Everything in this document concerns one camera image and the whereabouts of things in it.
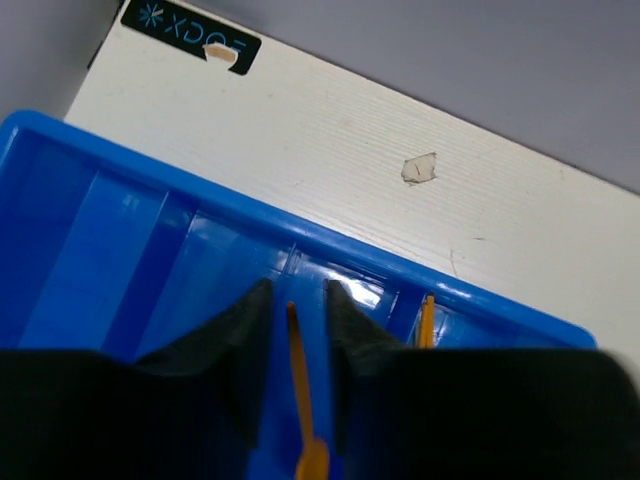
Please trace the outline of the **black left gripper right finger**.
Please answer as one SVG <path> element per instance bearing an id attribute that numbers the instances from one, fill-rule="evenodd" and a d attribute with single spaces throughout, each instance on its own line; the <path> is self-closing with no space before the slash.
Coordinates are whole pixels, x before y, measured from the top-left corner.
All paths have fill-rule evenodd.
<path id="1" fill-rule="evenodd" d="M 347 479 L 635 479 L 639 396 L 598 350 L 418 349 L 326 286 Z"/>

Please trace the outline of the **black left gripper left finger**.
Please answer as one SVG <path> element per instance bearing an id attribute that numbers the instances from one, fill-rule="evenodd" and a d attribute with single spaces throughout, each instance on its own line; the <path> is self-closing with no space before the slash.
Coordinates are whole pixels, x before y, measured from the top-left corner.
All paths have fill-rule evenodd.
<path id="1" fill-rule="evenodd" d="M 1 354 L 5 479 L 242 479 L 258 441 L 273 319 L 258 281 L 133 363 L 87 350 Z"/>

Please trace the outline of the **orange chopstick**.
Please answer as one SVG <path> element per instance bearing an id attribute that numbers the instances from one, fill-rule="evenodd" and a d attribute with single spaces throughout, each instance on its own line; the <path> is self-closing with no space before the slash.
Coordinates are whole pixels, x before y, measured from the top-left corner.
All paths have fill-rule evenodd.
<path id="1" fill-rule="evenodd" d="M 435 297 L 427 295 L 422 306 L 416 345 L 422 349 L 434 347 Z"/>

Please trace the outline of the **blue divided plastic tray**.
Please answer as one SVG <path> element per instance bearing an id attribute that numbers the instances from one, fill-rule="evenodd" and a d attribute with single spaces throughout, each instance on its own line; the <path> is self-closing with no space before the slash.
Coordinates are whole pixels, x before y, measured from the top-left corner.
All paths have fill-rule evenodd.
<path id="1" fill-rule="evenodd" d="M 273 282 L 252 479 L 301 449 L 285 308 L 296 306 L 316 433 L 335 441 L 325 287 L 403 343 L 435 302 L 441 348 L 593 348 L 591 333 L 35 111 L 1 124 L 1 343 L 134 361 Z"/>

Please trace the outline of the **black logo sticker left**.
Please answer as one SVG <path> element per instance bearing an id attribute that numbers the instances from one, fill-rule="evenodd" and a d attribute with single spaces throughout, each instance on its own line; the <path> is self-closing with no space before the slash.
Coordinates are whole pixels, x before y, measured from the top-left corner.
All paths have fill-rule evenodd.
<path id="1" fill-rule="evenodd" d="M 219 61 L 240 76 L 248 73 L 262 45 L 257 36 L 173 1 L 130 1 L 121 24 L 204 61 Z"/>

